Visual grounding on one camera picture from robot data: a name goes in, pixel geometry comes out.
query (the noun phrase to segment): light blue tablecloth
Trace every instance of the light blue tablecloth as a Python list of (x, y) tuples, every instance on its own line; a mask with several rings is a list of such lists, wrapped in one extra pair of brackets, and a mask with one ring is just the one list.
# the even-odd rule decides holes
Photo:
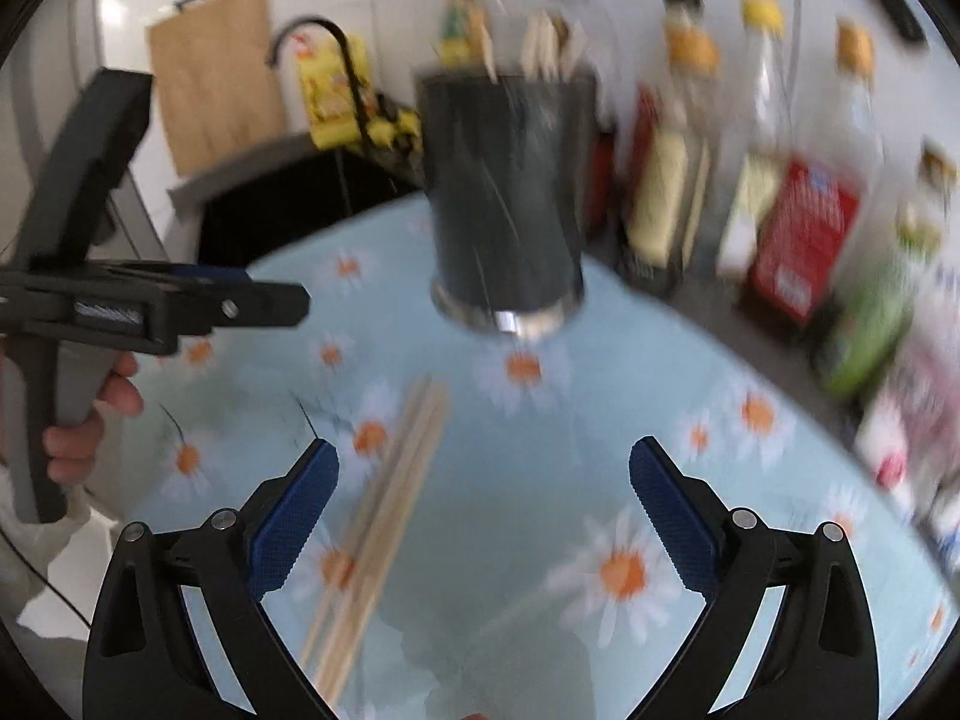
[[(311, 439), (338, 446), (341, 483), (285, 588), (264, 607), (299, 653), (342, 538), (405, 391), (450, 385), (445, 438), (341, 701), (343, 717), (623, 720), (703, 607), (682, 589), (627, 460), (654, 435), (728, 506), (772, 527), (833, 519), (853, 537), (880, 650), (887, 717), (957, 620), (934, 563), (872, 481), (749, 367), (668, 309), (584, 265), (587, 301), (529, 344), (440, 317), (429, 208), (400, 201), (272, 256), (257, 278), (304, 283), (296, 331), (234, 331), (145, 360), (147, 400), (124, 440), (128, 512), (196, 527), (284, 474)], [(742, 695), (779, 605), (719, 706)], [(224, 694), (246, 704), (199, 596), (187, 596)]]

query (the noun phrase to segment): metal screw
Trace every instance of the metal screw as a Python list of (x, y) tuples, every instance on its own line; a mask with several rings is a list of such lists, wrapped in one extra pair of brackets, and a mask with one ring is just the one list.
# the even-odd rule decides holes
[(233, 509), (220, 509), (217, 514), (210, 519), (210, 524), (215, 531), (226, 531), (232, 528), (237, 522), (237, 512)]
[(141, 536), (146, 533), (146, 528), (142, 522), (131, 522), (126, 528), (123, 528), (123, 541), (140, 541)]
[(750, 531), (757, 526), (757, 515), (748, 509), (737, 509), (733, 513), (733, 524), (745, 531)]
[(827, 524), (824, 525), (824, 536), (829, 538), (831, 541), (843, 541), (843, 528), (841, 528), (835, 522), (827, 522)]

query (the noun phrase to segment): finger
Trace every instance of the finger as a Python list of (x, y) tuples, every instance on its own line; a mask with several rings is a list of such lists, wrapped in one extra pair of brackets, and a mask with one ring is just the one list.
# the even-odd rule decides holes
[(69, 460), (54, 458), (47, 466), (47, 476), (58, 485), (78, 485), (93, 471), (93, 458)]
[(109, 404), (123, 416), (139, 416), (143, 413), (143, 397), (139, 391), (130, 381), (115, 373), (104, 382), (97, 400)]
[(140, 363), (136, 362), (133, 352), (122, 352), (117, 357), (116, 365), (113, 366), (113, 372), (118, 376), (130, 378), (136, 376), (140, 370)]
[(92, 412), (80, 427), (51, 427), (43, 432), (43, 448), (52, 458), (85, 460), (97, 454), (104, 437), (104, 420)]

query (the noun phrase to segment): cutting board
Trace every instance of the cutting board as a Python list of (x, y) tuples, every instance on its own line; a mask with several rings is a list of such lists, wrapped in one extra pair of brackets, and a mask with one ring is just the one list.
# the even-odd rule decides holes
[(148, 30), (160, 116), (179, 176), (287, 131), (267, 66), (268, 0), (207, 0)]

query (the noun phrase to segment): yellow bag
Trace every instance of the yellow bag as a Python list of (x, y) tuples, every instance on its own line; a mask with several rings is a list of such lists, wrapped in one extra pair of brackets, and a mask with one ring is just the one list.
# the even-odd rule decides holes
[[(360, 81), (360, 97), (368, 117), (373, 117), (376, 114), (376, 92), (371, 83), (367, 46), (359, 35), (347, 35), (347, 45)], [(296, 64), (314, 145), (325, 151), (360, 140), (347, 69), (337, 42), (329, 38), (312, 53), (308, 50), (298, 52)]]

